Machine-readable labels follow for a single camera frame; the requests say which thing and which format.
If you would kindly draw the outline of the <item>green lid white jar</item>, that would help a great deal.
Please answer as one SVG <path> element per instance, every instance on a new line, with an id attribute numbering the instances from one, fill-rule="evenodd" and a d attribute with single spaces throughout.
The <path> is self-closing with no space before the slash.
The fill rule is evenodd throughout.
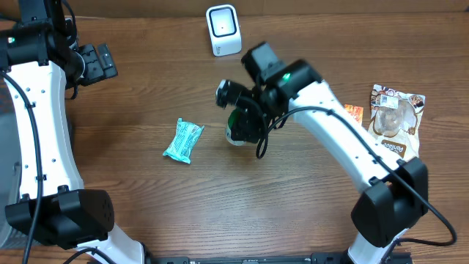
<path id="1" fill-rule="evenodd" d="M 231 112 L 231 114 L 229 115 L 229 118 L 227 120 L 227 124 L 226 124 L 226 129 L 225 129 L 225 136 L 226 136 L 226 140 L 234 145 L 234 146 L 243 146 L 246 144 L 245 141 L 240 141 L 240 140 L 234 140 L 232 138 L 232 136 L 235 135 L 235 123 L 240 119 L 240 111 L 235 109 Z"/>

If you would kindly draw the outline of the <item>light green wipes packet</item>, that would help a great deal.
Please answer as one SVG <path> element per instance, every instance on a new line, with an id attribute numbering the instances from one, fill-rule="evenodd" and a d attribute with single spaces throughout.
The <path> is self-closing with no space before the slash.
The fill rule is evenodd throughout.
<path id="1" fill-rule="evenodd" d="M 172 158 L 175 161 L 185 164 L 191 163 L 191 153 L 198 142 L 204 126 L 198 126 L 192 122 L 184 121 L 182 118 L 177 120 L 176 134 L 163 152 L 163 156 Z"/>

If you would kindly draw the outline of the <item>small orange box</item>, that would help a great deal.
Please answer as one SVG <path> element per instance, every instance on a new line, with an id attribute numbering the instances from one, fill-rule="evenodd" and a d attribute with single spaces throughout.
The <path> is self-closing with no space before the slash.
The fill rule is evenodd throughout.
<path id="1" fill-rule="evenodd" d="M 345 104 L 344 108 L 357 123 L 363 124 L 363 107 Z"/>

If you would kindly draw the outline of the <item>beige snack pouch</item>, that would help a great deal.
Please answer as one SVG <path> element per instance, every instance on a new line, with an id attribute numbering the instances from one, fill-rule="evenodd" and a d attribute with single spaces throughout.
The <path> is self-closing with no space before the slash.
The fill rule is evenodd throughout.
<path id="1" fill-rule="evenodd" d="M 409 161 L 417 157 L 420 147 L 418 129 L 426 97 L 375 84 L 370 103 L 368 132 L 402 159 Z"/>

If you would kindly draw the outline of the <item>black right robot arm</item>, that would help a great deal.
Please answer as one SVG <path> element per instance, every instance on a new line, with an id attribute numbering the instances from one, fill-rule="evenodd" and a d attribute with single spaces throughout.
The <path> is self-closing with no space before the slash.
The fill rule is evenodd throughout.
<path id="1" fill-rule="evenodd" d="M 286 120 L 306 128 L 344 168 L 360 195 L 351 213 L 358 234 L 342 262 L 389 260 L 405 232 L 428 211 L 425 164 L 401 157 L 366 132 L 307 61 L 286 64 L 263 42 L 241 62 L 254 86 L 224 80 L 215 94 L 218 106 L 234 106 L 228 137 L 256 144 L 256 156 L 262 158 L 270 132 Z"/>

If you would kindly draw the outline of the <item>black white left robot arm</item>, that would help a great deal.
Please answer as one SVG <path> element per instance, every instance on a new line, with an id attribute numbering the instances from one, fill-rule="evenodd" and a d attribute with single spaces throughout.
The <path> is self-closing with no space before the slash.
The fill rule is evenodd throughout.
<path id="1" fill-rule="evenodd" d="M 73 157 L 65 92 L 117 76 L 106 44 L 79 45 L 66 1 L 19 4 L 1 32 L 1 79 L 13 112 L 1 116 L 1 247 L 58 246 L 96 263 L 149 263 L 144 244 L 114 220 L 110 196 L 87 189 Z"/>

